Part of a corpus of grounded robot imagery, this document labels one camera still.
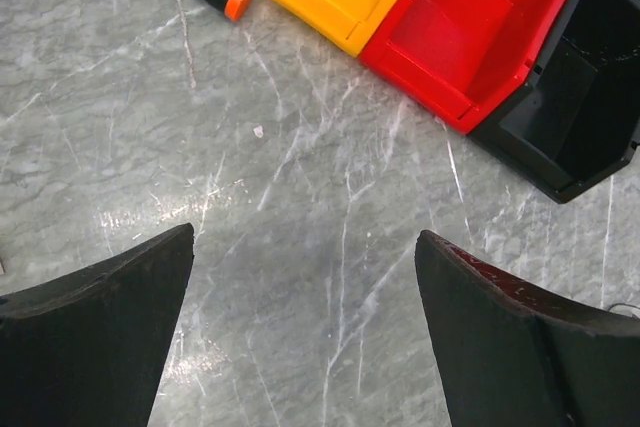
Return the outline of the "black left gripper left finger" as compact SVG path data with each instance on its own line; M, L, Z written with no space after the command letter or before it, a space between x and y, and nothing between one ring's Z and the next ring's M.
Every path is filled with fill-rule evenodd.
M2 425L147 425L193 245L193 226L182 224L2 296Z

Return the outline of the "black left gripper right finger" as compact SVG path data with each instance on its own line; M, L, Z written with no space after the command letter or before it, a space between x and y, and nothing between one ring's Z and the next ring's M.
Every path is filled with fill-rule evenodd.
M547 291L429 230L415 266L452 425L638 425L638 319Z

